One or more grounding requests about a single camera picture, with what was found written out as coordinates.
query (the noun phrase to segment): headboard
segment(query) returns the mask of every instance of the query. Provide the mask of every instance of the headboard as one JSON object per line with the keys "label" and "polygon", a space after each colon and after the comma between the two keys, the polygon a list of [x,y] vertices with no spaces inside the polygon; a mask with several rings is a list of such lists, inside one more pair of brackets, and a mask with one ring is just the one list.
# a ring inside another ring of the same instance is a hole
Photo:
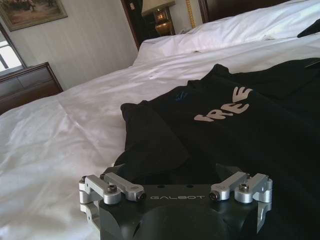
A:
{"label": "headboard", "polygon": [[207,23],[255,9],[277,5],[288,0],[198,0],[202,22]]}

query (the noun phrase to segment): picture frame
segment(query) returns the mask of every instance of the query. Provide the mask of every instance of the picture frame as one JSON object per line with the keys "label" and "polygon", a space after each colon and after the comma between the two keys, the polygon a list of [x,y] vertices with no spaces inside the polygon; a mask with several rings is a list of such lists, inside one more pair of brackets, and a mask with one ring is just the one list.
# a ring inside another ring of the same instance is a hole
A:
{"label": "picture frame", "polygon": [[68,17],[61,0],[0,0],[0,15],[10,32]]}

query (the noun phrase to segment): wooden dresser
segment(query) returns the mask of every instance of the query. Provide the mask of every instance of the wooden dresser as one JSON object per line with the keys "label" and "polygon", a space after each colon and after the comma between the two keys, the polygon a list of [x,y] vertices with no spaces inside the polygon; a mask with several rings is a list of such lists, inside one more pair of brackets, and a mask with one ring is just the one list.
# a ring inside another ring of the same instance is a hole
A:
{"label": "wooden dresser", "polygon": [[62,91],[48,62],[15,71],[0,78],[0,115]]}

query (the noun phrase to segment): hex bolt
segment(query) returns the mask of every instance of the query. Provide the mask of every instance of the hex bolt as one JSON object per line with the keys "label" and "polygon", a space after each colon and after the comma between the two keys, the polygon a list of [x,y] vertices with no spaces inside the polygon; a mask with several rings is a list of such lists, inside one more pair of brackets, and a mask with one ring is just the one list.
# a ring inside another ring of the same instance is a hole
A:
{"label": "hex bolt", "polygon": [[249,185],[245,183],[239,184],[239,191],[243,193],[249,192]]}
{"label": "hex bolt", "polygon": [[147,195],[145,193],[142,193],[140,196],[136,197],[136,201],[139,202],[141,200],[146,199]]}
{"label": "hex bolt", "polygon": [[109,194],[113,194],[117,192],[117,186],[116,185],[108,185],[107,191]]}
{"label": "hex bolt", "polygon": [[86,180],[86,177],[87,177],[87,176],[82,176],[80,182],[84,184],[84,183],[85,183],[85,180]]}
{"label": "hex bolt", "polygon": [[217,191],[212,191],[209,194],[209,198],[214,202],[218,202],[220,201],[220,194]]}

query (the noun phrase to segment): pillow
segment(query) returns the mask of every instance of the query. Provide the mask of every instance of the pillow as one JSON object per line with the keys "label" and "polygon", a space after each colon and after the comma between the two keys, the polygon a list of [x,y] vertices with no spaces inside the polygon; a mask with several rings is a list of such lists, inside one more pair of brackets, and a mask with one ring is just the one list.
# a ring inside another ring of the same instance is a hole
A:
{"label": "pillow", "polygon": [[146,40],[140,47],[134,65],[195,51],[296,37],[319,16],[319,0],[292,0],[256,9],[202,24],[185,34]]}

